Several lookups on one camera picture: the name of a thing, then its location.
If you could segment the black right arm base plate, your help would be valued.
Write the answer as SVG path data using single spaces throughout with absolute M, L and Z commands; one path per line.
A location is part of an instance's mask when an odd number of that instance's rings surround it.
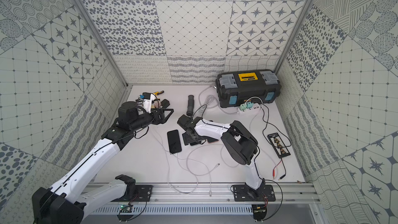
M 230 191 L 235 202 L 275 202 L 276 197 L 272 185 L 262 184 L 258 189 L 252 189 L 246 184 L 232 185 Z

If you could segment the white charging cable pink phone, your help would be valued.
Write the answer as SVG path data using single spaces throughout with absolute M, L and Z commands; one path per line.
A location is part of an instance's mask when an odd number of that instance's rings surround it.
M 220 157 L 221 157 L 221 161 L 223 162 L 223 164 L 225 166 L 227 166 L 228 168 L 246 168 L 247 166 L 241 165 L 238 162 L 236 162 L 228 153 L 227 149 L 225 148 L 225 146 L 221 146 L 220 149 Z

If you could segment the black small device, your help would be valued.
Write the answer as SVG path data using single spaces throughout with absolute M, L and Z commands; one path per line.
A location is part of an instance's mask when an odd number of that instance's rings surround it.
M 170 102 L 167 99 L 164 99 L 160 102 L 160 107 L 161 109 L 166 109 L 170 106 Z

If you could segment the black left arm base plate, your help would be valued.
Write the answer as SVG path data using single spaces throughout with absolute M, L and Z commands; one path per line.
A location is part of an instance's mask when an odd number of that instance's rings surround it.
M 124 195 L 113 202 L 149 202 L 152 190 L 153 185 L 127 185 Z

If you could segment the pink case phone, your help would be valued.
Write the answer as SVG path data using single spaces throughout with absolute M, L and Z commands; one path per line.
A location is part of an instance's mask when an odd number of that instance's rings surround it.
M 207 142 L 208 142 L 209 144 L 214 143 L 214 142 L 217 142 L 217 141 L 219 141 L 219 140 L 218 140 L 218 139 L 215 139 L 215 138 L 207 137 Z

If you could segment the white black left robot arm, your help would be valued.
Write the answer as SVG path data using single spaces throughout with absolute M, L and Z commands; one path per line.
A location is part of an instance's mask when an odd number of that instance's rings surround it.
M 148 109 L 128 101 L 118 109 L 113 125 L 101 136 L 89 153 L 64 177 L 49 188 L 40 187 L 32 196 L 34 223 L 79 224 L 98 208 L 114 201 L 131 201 L 139 196 L 136 181 L 121 174 L 87 194 L 91 179 L 117 155 L 139 130 L 151 124 L 164 124 L 169 115 L 165 109 Z

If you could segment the black terminal board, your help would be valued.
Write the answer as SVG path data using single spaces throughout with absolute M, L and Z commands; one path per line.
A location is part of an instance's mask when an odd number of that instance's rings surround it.
M 288 150 L 287 146 L 285 145 L 278 133 L 269 134 L 267 138 L 274 151 L 276 152 L 278 158 L 281 159 L 291 155 L 290 151 Z

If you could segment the aluminium front rail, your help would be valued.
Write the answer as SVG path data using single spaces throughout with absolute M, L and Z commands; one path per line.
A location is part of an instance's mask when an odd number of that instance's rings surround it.
M 267 181 L 275 196 L 274 204 L 320 204 L 315 187 L 309 183 Z M 150 183 L 150 204 L 234 204 L 238 193 L 235 183 Z

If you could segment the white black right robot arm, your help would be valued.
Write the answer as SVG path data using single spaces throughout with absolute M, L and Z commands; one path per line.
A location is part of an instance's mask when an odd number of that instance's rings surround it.
M 191 118 L 182 115 L 177 124 L 193 139 L 211 138 L 222 141 L 235 162 L 245 168 L 245 184 L 257 190 L 263 183 L 255 164 L 259 153 L 258 141 L 239 121 L 231 124 L 215 123 L 202 117 Z

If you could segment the black yellow toolbox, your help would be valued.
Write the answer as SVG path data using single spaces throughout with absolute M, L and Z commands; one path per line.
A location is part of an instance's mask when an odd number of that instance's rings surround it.
M 238 107 L 252 97 L 272 103 L 282 89 L 280 80 L 269 69 L 222 73 L 215 84 L 222 108 Z

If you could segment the white power strip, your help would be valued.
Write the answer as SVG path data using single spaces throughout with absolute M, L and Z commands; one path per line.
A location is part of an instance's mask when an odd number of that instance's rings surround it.
M 252 115 L 252 114 L 257 114 L 262 110 L 261 106 L 258 103 L 255 103 L 251 108 L 247 108 L 244 110 L 241 110 L 240 108 L 238 109 L 238 113 L 240 115 Z

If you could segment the white charging cable blue phone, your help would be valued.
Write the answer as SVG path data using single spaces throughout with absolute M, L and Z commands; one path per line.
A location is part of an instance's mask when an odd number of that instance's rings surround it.
M 154 138 L 156 143 L 159 144 L 160 148 L 164 152 L 167 164 L 166 183 L 171 188 L 171 190 L 179 195 L 192 195 L 198 191 L 201 183 L 201 177 L 207 176 L 209 179 L 207 195 L 209 197 L 213 196 L 211 173 L 219 166 L 219 164 L 216 164 L 211 169 L 204 162 L 189 158 L 189 156 L 180 158 L 178 154 L 171 154 L 169 152 L 169 150 L 165 147 L 162 137 L 157 131 L 149 131 L 149 134 L 152 138 Z M 198 165 L 202 165 L 205 169 L 205 172 L 193 172 L 189 168 L 189 162 L 194 162 Z

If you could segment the green charger plugs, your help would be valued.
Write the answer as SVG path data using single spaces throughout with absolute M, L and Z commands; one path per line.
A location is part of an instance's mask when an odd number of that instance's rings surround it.
M 243 103 L 243 104 L 241 104 L 241 105 L 239 106 L 239 109 L 240 109 L 241 111 L 244 111 L 244 110 L 246 110 L 246 109 L 252 108 L 253 105 L 254 105 L 254 104 L 252 103 L 252 101 L 246 101 L 245 103 Z

